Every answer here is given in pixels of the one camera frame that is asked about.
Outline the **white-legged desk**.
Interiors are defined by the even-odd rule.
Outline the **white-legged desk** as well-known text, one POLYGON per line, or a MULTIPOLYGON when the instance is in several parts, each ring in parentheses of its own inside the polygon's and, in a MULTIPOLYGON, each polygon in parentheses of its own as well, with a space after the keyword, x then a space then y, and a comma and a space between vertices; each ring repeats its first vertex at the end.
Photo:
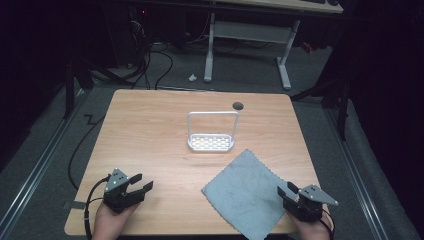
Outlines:
MULTIPOLYGON (((289 13, 342 14, 344 9, 337 0, 211 0, 212 7, 238 5, 253 9, 285 10, 289 13)), ((206 55, 204 81, 211 82, 214 66, 214 40, 228 38, 266 43, 278 43, 285 46, 282 55, 276 58, 282 86, 291 89, 286 61, 297 35, 300 18, 295 17, 289 26, 271 26, 260 23, 242 23, 236 20, 216 20, 215 14, 209 17, 208 52, 206 55)))

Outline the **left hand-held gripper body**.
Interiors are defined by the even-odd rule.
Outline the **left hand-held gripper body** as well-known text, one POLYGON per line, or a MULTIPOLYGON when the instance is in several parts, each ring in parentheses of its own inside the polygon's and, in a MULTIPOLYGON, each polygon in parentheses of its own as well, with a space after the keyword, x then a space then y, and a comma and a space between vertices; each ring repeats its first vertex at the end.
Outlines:
POLYGON ((131 185, 129 183, 130 178, 120 169, 115 168, 107 181, 103 194, 103 203, 117 214, 144 200, 144 197, 134 198, 128 196, 127 188, 131 185))

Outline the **grey-blue cloth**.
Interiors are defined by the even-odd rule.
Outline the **grey-blue cloth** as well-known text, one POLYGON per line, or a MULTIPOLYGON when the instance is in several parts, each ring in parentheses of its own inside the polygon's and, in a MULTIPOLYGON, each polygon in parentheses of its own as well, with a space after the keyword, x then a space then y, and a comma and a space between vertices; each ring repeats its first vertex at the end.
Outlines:
POLYGON ((264 240, 285 214, 287 182, 246 149, 202 188, 212 207, 248 240, 264 240))

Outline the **person's left hand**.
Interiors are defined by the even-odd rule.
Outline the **person's left hand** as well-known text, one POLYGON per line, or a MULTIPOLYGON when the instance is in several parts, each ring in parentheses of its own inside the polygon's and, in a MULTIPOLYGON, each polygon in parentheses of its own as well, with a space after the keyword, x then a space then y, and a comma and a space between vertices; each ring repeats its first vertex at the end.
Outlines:
POLYGON ((104 203, 101 203, 95 216, 92 240, 117 240, 129 218, 138 207, 139 205, 136 204, 117 214, 104 203))

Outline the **grey tape strip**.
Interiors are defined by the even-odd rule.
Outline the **grey tape strip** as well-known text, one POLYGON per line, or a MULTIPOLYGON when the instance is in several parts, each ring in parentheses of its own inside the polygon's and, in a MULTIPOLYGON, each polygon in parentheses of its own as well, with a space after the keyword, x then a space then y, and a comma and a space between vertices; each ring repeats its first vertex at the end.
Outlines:
POLYGON ((85 207, 86 207, 86 204, 84 202, 78 202, 78 201, 65 201, 62 204, 62 208, 65 210, 70 210, 70 209, 84 210, 85 207))

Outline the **black metal stand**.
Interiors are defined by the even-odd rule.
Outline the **black metal stand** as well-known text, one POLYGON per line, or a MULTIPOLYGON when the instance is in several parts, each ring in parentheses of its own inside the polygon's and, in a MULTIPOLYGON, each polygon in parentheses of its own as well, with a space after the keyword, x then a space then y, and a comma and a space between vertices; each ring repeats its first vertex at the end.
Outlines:
POLYGON ((91 90, 93 88, 94 82, 85 59, 71 58, 66 65, 64 119, 71 115, 75 106, 74 81, 77 81, 83 90, 91 90))

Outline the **aluminium floor rail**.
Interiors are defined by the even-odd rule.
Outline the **aluminium floor rail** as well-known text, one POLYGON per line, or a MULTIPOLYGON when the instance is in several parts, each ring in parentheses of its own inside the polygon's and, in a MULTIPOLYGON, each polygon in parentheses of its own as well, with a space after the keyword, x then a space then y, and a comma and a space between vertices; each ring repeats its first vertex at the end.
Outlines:
POLYGON ((335 136, 339 147, 341 148, 344 163, 348 172, 348 175, 351 180, 351 185, 355 191, 359 204, 361 206, 362 212, 365 216, 365 219, 369 225, 369 228, 372 232, 372 235, 375 240, 389 240, 385 227, 382 224, 382 221, 379 217, 378 211, 372 200, 365 183, 359 173, 359 170, 354 161, 353 155, 349 149, 349 146, 345 140, 343 140, 338 133, 337 129, 337 119, 332 110, 324 109, 323 110, 327 121, 329 122, 331 131, 335 136))
POLYGON ((75 106, 65 114, 65 91, 53 102, 30 128, 30 134, 0 173, 0 240, 13 230, 28 201, 49 167, 76 111, 90 94, 78 90, 75 106))

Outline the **person's right hand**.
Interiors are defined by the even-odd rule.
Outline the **person's right hand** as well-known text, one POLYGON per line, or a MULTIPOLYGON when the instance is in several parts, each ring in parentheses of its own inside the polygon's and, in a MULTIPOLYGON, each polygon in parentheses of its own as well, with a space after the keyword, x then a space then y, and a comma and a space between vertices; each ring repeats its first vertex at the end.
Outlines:
POLYGON ((291 213, 288 216, 297 227, 301 240, 331 240, 328 229, 332 229, 332 222, 327 216, 323 215, 320 221, 313 223, 302 222, 291 213))

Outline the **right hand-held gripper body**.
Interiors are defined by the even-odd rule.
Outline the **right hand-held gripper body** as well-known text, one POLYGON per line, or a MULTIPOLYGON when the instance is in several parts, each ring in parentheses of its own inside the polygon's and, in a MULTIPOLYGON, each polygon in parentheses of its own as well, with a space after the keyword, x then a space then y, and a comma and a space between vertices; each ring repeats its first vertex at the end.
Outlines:
POLYGON ((312 223, 320 220, 322 218, 324 204, 339 205, 337 200, 315 184, 299 188, 298 194, 294 193, 292 198, 294 202, 283 201, 283 207, 302 222, 312 223))

